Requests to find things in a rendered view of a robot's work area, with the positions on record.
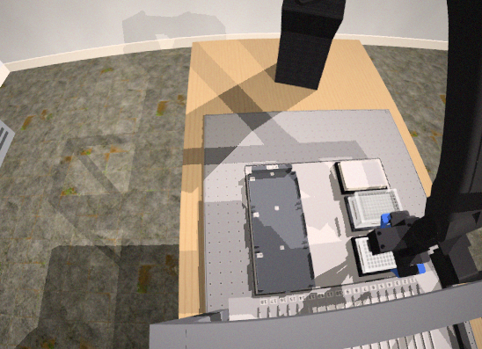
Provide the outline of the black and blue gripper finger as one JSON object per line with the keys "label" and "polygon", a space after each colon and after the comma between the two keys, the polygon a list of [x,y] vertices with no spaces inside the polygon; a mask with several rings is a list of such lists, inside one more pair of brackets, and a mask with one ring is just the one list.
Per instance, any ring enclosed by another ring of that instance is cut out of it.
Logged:
{"label": "black and blue gripper finger", "polygon": [[382,228],[389,228],[391,225],[388,225],[387,227],[386,224],[389,224],[388,221],[391,219],[390,214],[382,214],[381,215],[381,223],[380,223],[380,229]]}
{"label": "black and blue gripper finger", "polygon": [[[418,266],[418,268],[419,268],[420,274],[426,272],[426,269],[425,269],[424,264],[418,264],[417,266]],[[396,275],[398,278],[400,278],[400,277],[398,276],[398,270],[397,270],[397,268],[396,268],[396,269],[391,269],[391,272],[395,273],[395,275]]]}

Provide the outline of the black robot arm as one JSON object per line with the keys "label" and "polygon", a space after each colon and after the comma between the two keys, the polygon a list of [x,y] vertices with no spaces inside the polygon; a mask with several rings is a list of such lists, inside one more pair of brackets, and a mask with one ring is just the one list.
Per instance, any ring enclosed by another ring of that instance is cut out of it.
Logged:
{"label": "black robot arm", "polygon": [[398,251],[411,257],[430,250],[413,238],[416,221],[417,240],[439,247],[429,257],[443,287],[478,277],[466,233],[482,227],[482,0],[447,0],[447,6],[442,152],[425,215],[367,234],[372,256]]}

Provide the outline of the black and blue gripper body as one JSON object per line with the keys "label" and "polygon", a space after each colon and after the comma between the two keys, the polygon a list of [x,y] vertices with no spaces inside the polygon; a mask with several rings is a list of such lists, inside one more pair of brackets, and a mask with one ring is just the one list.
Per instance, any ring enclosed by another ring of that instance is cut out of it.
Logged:
{"label": "black and blue gripper body", "polygon": [[[416,217],[415,215],[409,215],[409,212],[407,210],[391,212],[390,216],[391,216],[391,219],[388,221],[388,223],[391,224],[391,227],[394,226],[395,224],[403,221],[404,219]],[[397,218],[395,218],[395,217],[397,217]],[[413,234],[414,240],[420,246],[422,246],[424,248],[430,248],[430,247],[427,247],[427,246],[421,244],[417,240],[416,236],[414,235],[414,231],[413,231],[414,223],[412,225],[412,234]],[[401,258],[399,256],[398,251],[394,251],[392,253],[393,253],[393,256],[394,256],[394,259],[395,259],[395,262],[396,262],[396,266],[397,266],[397,270],[398,270],[398,276],[400,278],[420,274],[417,264],[423,264],[423,263],[426,263],[426,262],[430,261],[430,257],[428,255],[427,251],[422,252],[421,254],[418,254],[418,255],[414,255],[414,256],[411,256],[411,257],[405,257],[405,258]]]}

